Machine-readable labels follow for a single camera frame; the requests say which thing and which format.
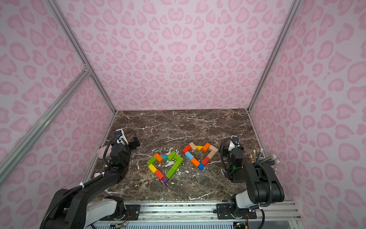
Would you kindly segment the natural wood block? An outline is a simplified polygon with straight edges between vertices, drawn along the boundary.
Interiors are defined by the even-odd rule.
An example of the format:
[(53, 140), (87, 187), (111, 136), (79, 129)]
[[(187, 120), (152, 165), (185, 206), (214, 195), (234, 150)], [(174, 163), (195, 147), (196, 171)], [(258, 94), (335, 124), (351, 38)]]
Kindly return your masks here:
[(192, 152), (197, 151), (197, 146), (193, 142), (189, 143), (189, 146), (191, 147), (190, 151), (192, 151)]
[(215, 155), (216, 155), (216, 151), (211, 151), (208, 155), (207, 155), (207, 157), (211, 160)]
[(215, 146), (213, 146), (213, 145), (210, 145), (210, 147), (209, 147), (209, 149), (211, 150), (211, 151), (214, 151), (214, 152), (218, 152), (218, 148), (216, 148)]

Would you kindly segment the green block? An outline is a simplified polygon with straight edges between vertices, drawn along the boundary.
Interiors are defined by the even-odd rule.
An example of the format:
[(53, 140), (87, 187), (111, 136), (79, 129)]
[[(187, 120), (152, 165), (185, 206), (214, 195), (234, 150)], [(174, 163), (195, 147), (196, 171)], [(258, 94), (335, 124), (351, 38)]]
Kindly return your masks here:
[(175, 172), (182, 164), (182, 160), (176, 160), (175, 164), (172, 167), (173, 172)]
[(151, 159), (147, 161), (147, 165), (151, 165), (157, 162), (157, 159), (155, 156), (153, 156)]
[(166, 174), (166, 177), (167, 177), (168, 179), (171, 179), (171, 178), (172, 178), (172, 176), (175, 174), (176, 170), (177, 170), (177, 168), (176, 168), (176, 167), (172, 167), (172, 168), (169, 170), (169, 172)]
[(169, 161), (173, 161), (173, 159), (174, 159), (174, 156), (176, 155), (176, 152), (174, 152), (174, 151), (172, 151), (170, 154), (169, 154), (169, 156), (167, 157), (167, 159), (169, 160)]
[(178, 154), (176, 154), (174, 156), (174, 160), (176, 160), (176, 163), (178, 163), (180, 165), (180, 164), (182, 164), (184, 159), (182, 157), (180, 157)]

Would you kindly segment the orange block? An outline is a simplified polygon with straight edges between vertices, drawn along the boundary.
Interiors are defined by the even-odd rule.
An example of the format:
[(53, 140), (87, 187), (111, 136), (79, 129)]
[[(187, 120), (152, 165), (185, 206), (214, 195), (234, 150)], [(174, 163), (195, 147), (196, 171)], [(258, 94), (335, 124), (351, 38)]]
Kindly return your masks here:
[(196, 158), (191, 159), (191, 163), (197, 168), (200, 165), (200, 162)]
[(162, 163), (164, 161), (163, 157), (161, 155), (159, 155), (158, 153), (156, 153), (154, 155), (154, 157), (156, 158), (156, 160), (159, 162), (159, 163)]
[(211, 144), (210, 144), (210, 143), (206, 143), (206, 144), (202, 147), (202, 151), (206, 153), (206, 152), (208, 151), (208, 149), (210, 148), (210, 146), (211, 146)]

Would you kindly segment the red block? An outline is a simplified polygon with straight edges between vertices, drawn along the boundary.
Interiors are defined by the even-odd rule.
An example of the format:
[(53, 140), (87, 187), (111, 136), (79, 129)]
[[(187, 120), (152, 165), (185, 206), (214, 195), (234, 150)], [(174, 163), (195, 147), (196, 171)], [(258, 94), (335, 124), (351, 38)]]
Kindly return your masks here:
[(202, 164), (204, 165), (204, 166), (206, 166), (207, 165), (207, 163), (210, 161), (210, 158), (209, 157), (205, 157), (203, 160), (202, 160)]
[(160, 170), (156, 170), (154, 173), (160, 180), (163, 180), (165, 177)]
[(186, 154), (188, 151), (190, 151), (192, 148), (191, 148), (191, 146), (190, 145), (187, 145), (183, 150), (182, 150), (182, 152), (184, 153), (184, 154)]

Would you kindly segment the blue cube block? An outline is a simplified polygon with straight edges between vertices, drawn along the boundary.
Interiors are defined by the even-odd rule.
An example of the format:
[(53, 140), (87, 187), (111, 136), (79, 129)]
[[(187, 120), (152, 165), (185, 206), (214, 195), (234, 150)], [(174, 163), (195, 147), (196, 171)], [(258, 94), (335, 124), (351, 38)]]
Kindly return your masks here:
[(203, 171), (205, 168), (205, 165), (200, 163), (199, 166), (197, 167), (200, 171)]

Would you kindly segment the green block bottom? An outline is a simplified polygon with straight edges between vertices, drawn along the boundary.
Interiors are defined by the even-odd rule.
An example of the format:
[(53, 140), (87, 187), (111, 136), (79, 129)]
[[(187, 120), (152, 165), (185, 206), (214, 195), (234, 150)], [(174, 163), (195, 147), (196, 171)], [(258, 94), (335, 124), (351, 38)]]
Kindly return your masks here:
[(176, 160), (175, 164), (172, 167), (173, 172), (175, 172), (182, 164), (182, 160)]

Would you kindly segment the purple cube block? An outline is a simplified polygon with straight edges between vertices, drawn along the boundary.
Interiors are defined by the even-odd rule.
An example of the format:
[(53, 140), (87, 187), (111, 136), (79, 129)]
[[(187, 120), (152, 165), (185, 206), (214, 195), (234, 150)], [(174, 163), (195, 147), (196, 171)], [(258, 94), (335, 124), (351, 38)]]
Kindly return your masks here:
[(169, 181), (169, 178), (168, 178), (168, 177), (164, 176), (164, 177), (162, 178), (162, 182), (163, 182), (163, 183), (167, 184), (167, 183), (168, 183), (168, 181)]

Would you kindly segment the light blue block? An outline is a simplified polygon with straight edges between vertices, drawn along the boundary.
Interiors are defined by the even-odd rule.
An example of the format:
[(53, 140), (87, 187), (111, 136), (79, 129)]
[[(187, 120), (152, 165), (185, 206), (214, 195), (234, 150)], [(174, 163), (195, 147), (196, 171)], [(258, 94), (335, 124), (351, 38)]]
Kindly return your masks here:
[(187, 151), (187, 152), (185, 153), (185, 156), (186, 156), (189, 160), (192, 160), (192, 159), (194, 158), (194, 156), (193, 156), (189, 151)]

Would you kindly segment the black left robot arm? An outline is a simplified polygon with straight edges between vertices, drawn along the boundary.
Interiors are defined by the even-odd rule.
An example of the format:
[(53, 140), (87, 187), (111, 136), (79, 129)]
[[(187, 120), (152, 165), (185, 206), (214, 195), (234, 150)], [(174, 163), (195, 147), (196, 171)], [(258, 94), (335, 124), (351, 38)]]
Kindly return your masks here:
[(115, 132), (111, 160), (99, 176), (72, 189), (61, 189), (54, 195), (40, 224), (41, 229), (82, 229), (86, 226), (87, 205), (104, 190), (121, 182), (130, 165), (131, 151), (140, 146), (136, 134), (132, 142), (123, 139), (122, 130)]

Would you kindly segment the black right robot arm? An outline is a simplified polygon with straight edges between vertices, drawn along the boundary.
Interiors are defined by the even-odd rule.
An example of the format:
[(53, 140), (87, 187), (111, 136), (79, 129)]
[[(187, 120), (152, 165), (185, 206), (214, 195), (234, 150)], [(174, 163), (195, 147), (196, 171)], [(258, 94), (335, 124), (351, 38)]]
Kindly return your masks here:
[(234, 194), (228, 203), (216, 205), (219, 219), (254, 219), (255, 210), (283, 202), (285, 192), (278, 180), (274, 165), (276, 155), (265, 157), (264, 150), (254, 151), (250, 162), (245, 162), (244, 147), (239, 137), (226, 138), (219, 148), (224, 165), (224, 176), (232, 183), (244, 183), (246, 190)]

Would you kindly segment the pink pencil case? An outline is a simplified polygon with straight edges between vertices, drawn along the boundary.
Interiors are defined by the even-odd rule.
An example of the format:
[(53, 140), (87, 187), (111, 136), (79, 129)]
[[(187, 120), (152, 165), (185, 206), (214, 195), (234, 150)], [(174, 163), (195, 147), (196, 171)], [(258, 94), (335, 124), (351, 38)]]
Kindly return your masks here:
[[(107, 148), (107, 146), (103, 146), (102, 148), (100, 148), (97, 151), (97, 156), (98, 156), (99, 159), (103, 159), (103, 155), (104, 155), (104, 152), (105, 152), (106, 148)], [(106, 153), (106, 157), (110, 156), (111, 150), (112, 150), (112, 146), (109, 146), (109, 148), (107, 150), (107, 153)]]

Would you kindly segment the bundle of pencils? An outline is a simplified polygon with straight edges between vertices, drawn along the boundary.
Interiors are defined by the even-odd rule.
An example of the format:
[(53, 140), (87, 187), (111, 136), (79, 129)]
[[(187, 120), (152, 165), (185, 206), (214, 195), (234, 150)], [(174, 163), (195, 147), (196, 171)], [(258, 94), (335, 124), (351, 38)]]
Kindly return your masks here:
[(252, 162), (260, 163), (260, 164), (269, 164), (271, 166), (277, 165), (280, 163), (280, 160), (277, 158), (275, 154), (270, 156), (264, 155), (264, 150), (260, 149), (258, 152), (256, 150), (253, 151), (253, 159)]

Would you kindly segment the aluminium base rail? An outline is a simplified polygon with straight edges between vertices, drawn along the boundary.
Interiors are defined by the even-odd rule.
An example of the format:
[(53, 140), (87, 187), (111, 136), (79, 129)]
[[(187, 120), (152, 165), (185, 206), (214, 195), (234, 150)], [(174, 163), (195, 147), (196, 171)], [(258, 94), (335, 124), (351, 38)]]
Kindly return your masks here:
[(123, 201), (107, 198), (86, 207), (63, 204), (50, 229), (303, 229), (291, 201), (239, 209), (229, 201)]

